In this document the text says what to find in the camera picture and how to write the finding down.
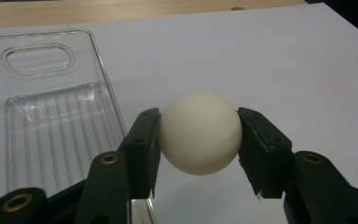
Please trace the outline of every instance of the white ball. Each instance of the white ball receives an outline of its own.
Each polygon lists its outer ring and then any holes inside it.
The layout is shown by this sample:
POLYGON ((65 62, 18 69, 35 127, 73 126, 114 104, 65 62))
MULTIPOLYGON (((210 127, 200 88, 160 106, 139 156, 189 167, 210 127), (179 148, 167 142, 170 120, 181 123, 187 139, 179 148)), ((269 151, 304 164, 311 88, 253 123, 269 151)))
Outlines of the white ball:
POLYGON ((211 92, 191 92, 171 102, 158 127, 161 151, 177 169, 209 175, 229 165, 241 146, 237 111, 211 92))

